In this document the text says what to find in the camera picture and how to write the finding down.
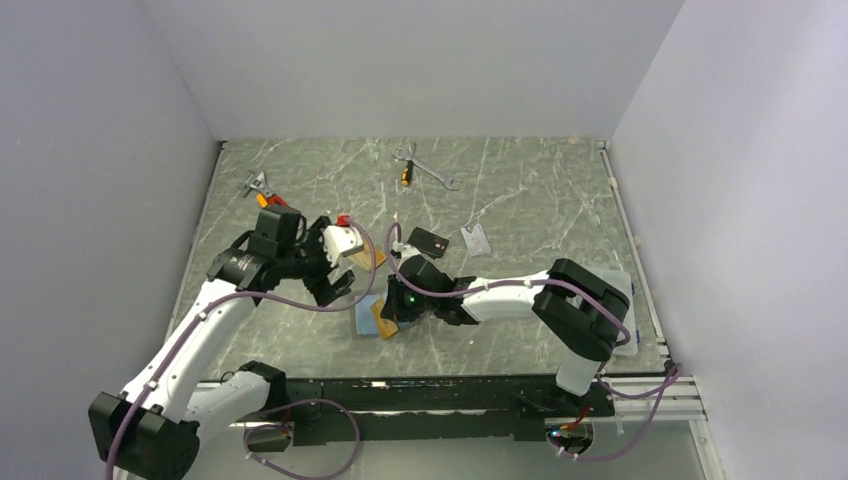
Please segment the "gold credit card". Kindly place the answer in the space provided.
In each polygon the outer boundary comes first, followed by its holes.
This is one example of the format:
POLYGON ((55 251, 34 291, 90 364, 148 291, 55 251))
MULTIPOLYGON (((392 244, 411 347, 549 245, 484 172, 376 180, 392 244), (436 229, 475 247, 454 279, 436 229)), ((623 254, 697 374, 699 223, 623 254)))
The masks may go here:
POLYGON ((384 300, 382 297, 378 297, 371 305, 370 311, 373 315, 379 337, 382 340, 388 340, 399 332, 399 326, 394 320, 385 319, 381 316, 383 307, 384 300))
POLYGON ((372 249, 365 244, 360 252, 350 255, 348 259, 353 265, 363 271, 372 272, 386 261, 386 255, 379 249, 373 253, 372 249))

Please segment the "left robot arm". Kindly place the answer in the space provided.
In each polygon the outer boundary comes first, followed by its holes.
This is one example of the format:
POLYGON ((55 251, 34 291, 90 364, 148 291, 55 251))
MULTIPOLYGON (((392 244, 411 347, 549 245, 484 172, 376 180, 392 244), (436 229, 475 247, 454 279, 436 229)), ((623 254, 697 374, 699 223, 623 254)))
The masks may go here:
POLYGON ((307 223, 287 205, 269 205, 219 253, 179 325, 143 370, 117 394, 99 393, 88 409, 104 478, 182 479, 201 447, 231 423, 264 420, 293 408, 286 374, 259 361, 239 367, 219 386, 200 391, 203 374, 237 327, 263 301, 337 312, 355 276, 336 281, 340 259, 373 243, 342 215, 307 223))

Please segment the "black credit card stack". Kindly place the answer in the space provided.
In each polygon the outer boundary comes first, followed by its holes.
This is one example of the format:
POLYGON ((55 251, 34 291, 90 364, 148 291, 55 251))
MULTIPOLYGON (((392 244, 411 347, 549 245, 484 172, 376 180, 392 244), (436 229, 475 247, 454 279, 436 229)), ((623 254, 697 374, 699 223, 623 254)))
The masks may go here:
POLYGON ((409 234, 407 243, 430 258, 442 258, 449 246, 449 240, 422 227, 415 227, 409 234))

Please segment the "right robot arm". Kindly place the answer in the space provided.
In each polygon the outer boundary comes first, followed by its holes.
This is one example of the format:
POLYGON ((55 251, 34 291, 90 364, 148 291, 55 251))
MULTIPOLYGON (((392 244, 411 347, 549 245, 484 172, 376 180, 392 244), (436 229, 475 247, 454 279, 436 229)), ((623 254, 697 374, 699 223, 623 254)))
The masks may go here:
POLYGON ((557 411, 574 415, 590 399, 590 386, 602 365, 635 332, 628 314, 632 303, 630 276, 601 276, 577 262, 561 258, 538 273, 504 279, 451 277, 421 255, 400 263, 387 279, 380 318, 410 323, 432 314, 453 326, 489 320, 536 319, 565 346, 551 388, 557 411))

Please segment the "grey card holder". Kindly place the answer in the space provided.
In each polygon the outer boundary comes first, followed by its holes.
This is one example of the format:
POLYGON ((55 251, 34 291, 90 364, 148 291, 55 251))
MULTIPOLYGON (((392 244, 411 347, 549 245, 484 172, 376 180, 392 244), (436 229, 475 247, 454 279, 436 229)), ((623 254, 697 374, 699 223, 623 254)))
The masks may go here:
MULTIPOLYGON (((355 338, 357 338, 357 339, 380 338, 378 333, 377 333, 377 330, 376 330, 376 325, 375 325, 373 315, 370 311, 371 305, 375 302, 375 300, 378 297, 382 297, 383 300, 385 301, 387 299, 387 293, 385 291, 381 291, 381 292, 377 292, 377 293, 368 294, 360 303, 358 303, 354 307, 354 309, 351 313, 351 322, 352 322, 352 328, 353 328, 353 336, 355 338)), ((408 329, 413 328, 417 324, 417 321, 412 321, 412 322, 400 322, 400 321, 398 321, 396 323, 399 326, 399 332, 402 332, 404 330, 408 330, 408 329)))

